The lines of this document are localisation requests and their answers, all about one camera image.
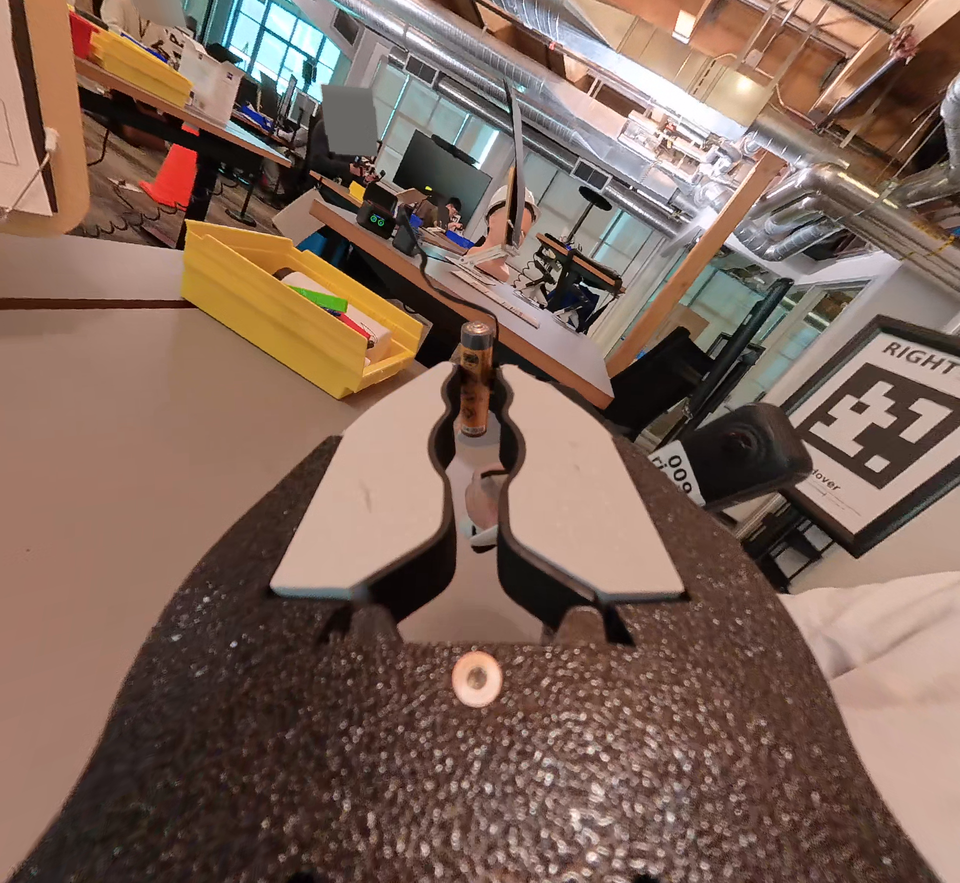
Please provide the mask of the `person's white shirt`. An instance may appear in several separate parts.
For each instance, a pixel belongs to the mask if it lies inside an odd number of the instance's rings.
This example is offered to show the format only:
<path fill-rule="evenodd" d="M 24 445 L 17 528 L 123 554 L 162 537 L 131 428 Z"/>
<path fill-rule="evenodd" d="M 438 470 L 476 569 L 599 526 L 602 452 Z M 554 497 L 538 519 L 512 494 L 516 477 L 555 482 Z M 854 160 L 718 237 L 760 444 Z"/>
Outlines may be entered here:
<path fill-rule="evenodd" d="M 958 573 L 779 599 L 884 803 L 935 876 L 958 881 Z"/>

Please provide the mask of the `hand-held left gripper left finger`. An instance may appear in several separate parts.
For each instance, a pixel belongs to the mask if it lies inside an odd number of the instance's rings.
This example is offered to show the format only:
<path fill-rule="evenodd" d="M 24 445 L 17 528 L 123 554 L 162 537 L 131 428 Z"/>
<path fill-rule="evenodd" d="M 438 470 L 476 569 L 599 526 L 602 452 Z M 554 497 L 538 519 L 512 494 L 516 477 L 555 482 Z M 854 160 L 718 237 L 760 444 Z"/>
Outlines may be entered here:
<path fill-rule="evenodd" d="M 400 623 L 439 596 L 455 572 L 447 467 L 455 452 L 458 369 L 445 361 L 388 393 L 340 438 L 270 590 Z"/>

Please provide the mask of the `yellow plastic bin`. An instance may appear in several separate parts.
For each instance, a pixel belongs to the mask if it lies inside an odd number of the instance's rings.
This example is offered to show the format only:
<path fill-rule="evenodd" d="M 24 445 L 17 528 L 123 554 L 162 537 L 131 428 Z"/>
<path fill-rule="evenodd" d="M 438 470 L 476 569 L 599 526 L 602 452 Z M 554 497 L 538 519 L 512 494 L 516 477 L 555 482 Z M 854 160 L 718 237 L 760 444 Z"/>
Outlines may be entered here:
<path fill-rule="evenodd" d="M 266 233 L 184 222 L 181 296 L 331 397 L 342 399 L 404 371 L 426 325 L 293 241 Z M 369 364 L 367 341 L 274 276 L 302 272 L 392 329 L 390 357 Z"/>

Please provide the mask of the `white cylinder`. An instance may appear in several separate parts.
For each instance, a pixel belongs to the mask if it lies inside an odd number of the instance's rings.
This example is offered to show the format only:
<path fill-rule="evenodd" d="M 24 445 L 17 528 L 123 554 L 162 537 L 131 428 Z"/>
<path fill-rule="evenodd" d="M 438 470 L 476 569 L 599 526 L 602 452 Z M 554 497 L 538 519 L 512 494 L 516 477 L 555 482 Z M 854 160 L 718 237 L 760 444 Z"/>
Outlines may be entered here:
<path fill-rule="evenodd" d="M 366 333 L 365 359 L 370 365 L 378 364 L 391 356 L 394 337 L 392 328 L 361 312 L 354 305 L 347 306 L 345 315 Z"/>

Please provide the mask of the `black tripod stand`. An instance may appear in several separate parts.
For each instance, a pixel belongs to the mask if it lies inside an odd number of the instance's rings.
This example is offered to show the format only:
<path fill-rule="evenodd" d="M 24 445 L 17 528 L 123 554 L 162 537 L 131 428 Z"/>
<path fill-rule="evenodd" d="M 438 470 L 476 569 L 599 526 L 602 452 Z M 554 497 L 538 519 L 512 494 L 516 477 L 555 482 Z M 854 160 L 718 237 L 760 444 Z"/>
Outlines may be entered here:
<path fill-rule="evenodd" d="M 702 419 L 708 415 L 708 404 L 714 398 L 715 392 L 720 384 L 738 362 L 744 350 L 749 348 L 751 341 L 757 335 L 762 325 L 777 309 L 792 286 L 793 281 L 788 277 L 775 279 L 762 299 L 751 307 L 750 312 L 733 331 L 719 355 L 716 357 L 709 373 L 706 374 L 701 384 L 689 399 L 687 406 L 687 430 L 691 431 L 698 427 Z"/>

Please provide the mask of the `black-framed marker poster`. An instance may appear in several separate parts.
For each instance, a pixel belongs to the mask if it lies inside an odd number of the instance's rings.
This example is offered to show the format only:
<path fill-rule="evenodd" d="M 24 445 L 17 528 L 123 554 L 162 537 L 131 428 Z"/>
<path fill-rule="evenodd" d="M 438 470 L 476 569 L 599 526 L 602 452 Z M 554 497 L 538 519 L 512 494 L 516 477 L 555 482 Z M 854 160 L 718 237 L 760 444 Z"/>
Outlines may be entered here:
<path fill-rule="evenodd" d="M 876 316 L 781 408 L 812 465 L 781 493 L 854 558 L 958 488 L 958 334 Z"/>

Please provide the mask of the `orange and black battery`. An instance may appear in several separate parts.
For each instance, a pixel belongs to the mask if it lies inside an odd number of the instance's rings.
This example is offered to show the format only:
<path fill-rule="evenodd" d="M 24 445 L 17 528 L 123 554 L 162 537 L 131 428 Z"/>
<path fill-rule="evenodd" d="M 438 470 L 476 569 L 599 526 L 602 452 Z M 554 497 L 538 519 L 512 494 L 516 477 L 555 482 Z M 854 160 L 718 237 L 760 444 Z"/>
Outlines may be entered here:
<path fill-rule="evenodd" d="M 459 428 L 468 438 L 483 437 L 488 430 L 495 336 L 494 327 L 486 322 L 475 320 L 462 325 L 458 348 Z"/>

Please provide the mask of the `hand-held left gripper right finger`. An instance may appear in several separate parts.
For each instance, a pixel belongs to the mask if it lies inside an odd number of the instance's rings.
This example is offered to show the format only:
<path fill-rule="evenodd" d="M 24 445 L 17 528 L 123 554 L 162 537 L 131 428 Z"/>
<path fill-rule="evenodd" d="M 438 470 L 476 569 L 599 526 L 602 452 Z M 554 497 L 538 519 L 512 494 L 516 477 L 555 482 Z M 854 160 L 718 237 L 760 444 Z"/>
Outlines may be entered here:
<path fill-rule="evenodd" d="M 547 629 L 569 612 L 624 629 L 619 608 L 685 598 L 614 436 L 555 385 L 514 364 L 498 369 L 497 575 L 512 601 Z"/>

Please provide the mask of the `orange traffic cone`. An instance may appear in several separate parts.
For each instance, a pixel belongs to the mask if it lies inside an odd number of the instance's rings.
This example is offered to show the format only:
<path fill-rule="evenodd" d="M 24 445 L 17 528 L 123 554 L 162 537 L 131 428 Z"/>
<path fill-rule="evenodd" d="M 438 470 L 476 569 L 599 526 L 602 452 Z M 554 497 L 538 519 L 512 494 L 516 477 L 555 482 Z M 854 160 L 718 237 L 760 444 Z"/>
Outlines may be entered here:
<path fill-rule="evenodd" d="M 137 187 L 157 205 L 185 212 L 196 175 L 196 151 L 172 144 L 156 177 L 139 181 Z"/>

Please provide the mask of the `black case with green lights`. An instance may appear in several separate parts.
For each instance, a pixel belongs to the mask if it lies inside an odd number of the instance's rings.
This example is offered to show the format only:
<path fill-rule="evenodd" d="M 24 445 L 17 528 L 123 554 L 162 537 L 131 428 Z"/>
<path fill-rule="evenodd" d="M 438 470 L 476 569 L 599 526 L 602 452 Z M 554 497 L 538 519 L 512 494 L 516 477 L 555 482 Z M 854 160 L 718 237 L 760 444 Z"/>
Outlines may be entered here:
<path fill-rule="evenodd" d="M 368 184 L 356 214 L 356 223 L 363 229 L 389 240 L 397 227 L 398 197 L 379 181 Z"/>

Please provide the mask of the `slim wooden post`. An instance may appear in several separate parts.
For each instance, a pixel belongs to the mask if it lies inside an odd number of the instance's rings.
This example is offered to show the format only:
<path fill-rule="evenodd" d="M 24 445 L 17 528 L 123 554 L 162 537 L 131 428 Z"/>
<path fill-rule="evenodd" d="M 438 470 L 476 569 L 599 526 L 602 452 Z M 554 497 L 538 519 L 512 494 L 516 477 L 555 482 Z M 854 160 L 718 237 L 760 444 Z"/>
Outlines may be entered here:
<path fill-rule="evenodd" d="M 736 187 L 713 222 L 703 230 L 676 271 L 658 289 L 648 306 L 625 332 L 618 348 L 607 360 L 610 377 L 623 372 L 646 348 L 691 284 L 723 248 L 772 181 L 786 167 L 786 160 L 762 150 L 744 180 Z"/>

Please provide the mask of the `green block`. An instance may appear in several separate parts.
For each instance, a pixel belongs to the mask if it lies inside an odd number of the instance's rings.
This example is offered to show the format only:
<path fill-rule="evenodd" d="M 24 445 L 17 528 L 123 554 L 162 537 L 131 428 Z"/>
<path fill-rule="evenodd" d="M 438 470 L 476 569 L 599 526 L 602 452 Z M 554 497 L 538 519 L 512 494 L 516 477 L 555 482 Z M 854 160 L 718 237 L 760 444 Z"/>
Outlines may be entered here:
<path fill-rule="evenodd" d="M 349 301 L 336 294 L 294 285 L 288 285 L 288 288 L 318 306 L 320 309 L 333 315 L 340 316 L 349 310 Z"/>

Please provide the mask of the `wooden-top standing desk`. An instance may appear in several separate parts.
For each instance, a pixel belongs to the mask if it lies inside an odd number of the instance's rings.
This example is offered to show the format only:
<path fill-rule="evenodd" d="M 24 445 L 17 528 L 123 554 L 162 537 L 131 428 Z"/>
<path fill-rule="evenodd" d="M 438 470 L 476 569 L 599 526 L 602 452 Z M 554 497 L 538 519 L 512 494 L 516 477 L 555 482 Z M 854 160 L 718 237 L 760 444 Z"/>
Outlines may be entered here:
<path fill-rule="evenodd" d="M 255 178 L 262 162 L 281 168 L 290 161 L 264 140 L 234 122 L 219 124 L 162 97 L 94 62 L 74 56 L 80 108 L 114 129 L 128 128 L 185 148 L 197 155 L 197 171 L 185 208 L 186 221 L 206 219 L 217 179 L 224 168 Z"/>

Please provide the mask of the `black office chair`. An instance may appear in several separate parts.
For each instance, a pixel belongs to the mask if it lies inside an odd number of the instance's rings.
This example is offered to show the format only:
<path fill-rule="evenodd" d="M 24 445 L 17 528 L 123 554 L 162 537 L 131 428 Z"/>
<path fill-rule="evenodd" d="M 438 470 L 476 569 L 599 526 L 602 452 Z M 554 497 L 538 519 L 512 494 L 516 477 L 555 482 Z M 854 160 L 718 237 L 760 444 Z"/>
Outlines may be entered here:
<path fill-rule="evenodd" d="M 610 379 L 611 402 L 603 418 L 635 442 L 652 422 L 691 397 L 714 359 L 685 327 L 677 327 Z"/>

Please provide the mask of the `black computer monitor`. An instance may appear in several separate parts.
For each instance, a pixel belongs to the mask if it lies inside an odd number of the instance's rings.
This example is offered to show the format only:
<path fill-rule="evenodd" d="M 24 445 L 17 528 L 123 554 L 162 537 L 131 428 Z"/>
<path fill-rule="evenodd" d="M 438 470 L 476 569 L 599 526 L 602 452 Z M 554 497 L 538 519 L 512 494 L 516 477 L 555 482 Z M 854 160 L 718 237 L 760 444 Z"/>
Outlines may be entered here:
<path fill-rule="evenodd" d="M 462 222 L 467 225 L 486 196 L 492 178 L 438 145 L 431 136 L 415 130 L 391 182 L 404 190 L 432 194 L 437 200 L 457 198 L 462 205 Z"/>

